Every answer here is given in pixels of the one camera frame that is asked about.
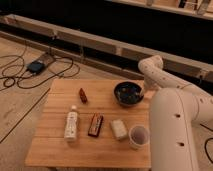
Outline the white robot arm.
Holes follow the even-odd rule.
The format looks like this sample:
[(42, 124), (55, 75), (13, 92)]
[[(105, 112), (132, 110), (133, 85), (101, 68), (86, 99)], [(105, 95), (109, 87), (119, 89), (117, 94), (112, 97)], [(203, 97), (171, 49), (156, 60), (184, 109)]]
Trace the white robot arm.
[(158, 87), (149, 105), (152, 171), (199, 171), (192, 123), (213, 119), (213, 96), (163, 70), (155, 55), (141, 60), (146, 91)]

